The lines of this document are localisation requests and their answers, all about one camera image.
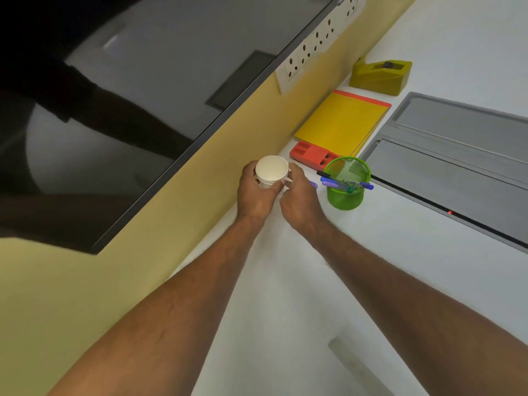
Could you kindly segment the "person's left hand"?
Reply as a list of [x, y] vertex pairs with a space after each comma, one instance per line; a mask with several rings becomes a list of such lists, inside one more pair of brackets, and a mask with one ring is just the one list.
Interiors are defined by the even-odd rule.
[[263, 226], [274, 202], [273, 194], [262, 189], [255, 178], [256, 160], [244, 166], [237, 191], [235, 221], [247, 221], [253, 226]]

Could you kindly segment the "person's right hand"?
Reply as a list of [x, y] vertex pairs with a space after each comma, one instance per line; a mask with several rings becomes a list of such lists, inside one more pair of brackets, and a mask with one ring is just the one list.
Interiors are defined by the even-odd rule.
[[288, 178], [287, 181], [293, 182], [293, 208], [281, 208], [282, 215], [293, 229], [312, 242], [329, 226], [329, 220], [320, 205], [316, 189], [309, 183], [302, 168], [290, 163]]

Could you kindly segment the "white paper cup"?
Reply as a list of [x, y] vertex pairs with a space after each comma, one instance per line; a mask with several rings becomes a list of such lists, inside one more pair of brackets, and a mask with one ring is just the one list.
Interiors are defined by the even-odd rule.
[[257, 162], [254, 173], [259, 186], [267, 189], [288, 177], [289, 163], [281, 156], [268, 155]]

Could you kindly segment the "person's left forearm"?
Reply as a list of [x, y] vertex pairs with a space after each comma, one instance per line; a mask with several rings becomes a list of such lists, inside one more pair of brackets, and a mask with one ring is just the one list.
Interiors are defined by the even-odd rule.
[[240, 215], [112, 326], [48, 396], [190, 396], [265, 218]]

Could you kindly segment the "person's right forearm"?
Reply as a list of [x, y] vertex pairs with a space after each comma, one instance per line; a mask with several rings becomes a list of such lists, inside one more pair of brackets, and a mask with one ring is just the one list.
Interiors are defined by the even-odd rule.
[[429, 396], [528, 396], [528, 345], [329, 221], [291, 225], [329, 263]]

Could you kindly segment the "red plastic organizer block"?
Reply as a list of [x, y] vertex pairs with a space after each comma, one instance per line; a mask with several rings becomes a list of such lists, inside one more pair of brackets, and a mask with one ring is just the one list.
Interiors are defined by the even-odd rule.
[[315, 171], [324, 171], [331, 161], [340, 158], [325, 148], [301, 140], [290, 150], [289, 157]]

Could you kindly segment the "green mesh pen holder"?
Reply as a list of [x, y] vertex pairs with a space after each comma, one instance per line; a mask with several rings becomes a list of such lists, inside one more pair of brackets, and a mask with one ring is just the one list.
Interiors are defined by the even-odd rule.
[[351, 211], [358, 206], [364, 198], [366, 191], [373, 190], [371, 184], [371, 171], [366, 162], [356, 157], [346, 156], [331, 161], [324, 172], [329, 173], [333, 179], [322, 182], [333, 183], [327, 186], [327, 199], [338, 210]]

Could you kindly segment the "yellow folder with orange edge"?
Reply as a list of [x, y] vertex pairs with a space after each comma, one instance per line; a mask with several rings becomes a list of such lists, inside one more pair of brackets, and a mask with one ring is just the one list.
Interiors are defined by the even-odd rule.
[[356, 156], [390, 110], [391, 104], [334, 90], [294, 134], [298, 140], [339, 156]]

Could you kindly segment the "yellow tape dispenser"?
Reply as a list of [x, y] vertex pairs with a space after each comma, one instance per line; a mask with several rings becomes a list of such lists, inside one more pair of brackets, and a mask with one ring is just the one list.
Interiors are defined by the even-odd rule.
[[404, 60], [383, 60], [367, 64], [360, 57], [352, 67], [349, 86], [397, 97], [408, 83], [413, 63]]

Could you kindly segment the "large black monitor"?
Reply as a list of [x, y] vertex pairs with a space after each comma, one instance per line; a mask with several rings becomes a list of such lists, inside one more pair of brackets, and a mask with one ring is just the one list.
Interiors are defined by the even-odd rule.
[[96, 254], [339, 0], [0, 0], [0, 239]]

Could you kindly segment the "white wall socket panel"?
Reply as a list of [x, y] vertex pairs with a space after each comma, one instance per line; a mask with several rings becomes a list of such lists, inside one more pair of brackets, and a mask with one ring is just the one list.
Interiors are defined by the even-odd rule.
[[281, 95], [292, 90], [313, 62], [325, 53], [341, 33], [362, 13], [367, 0], [338, 0], [322, 22], [275, 70]]

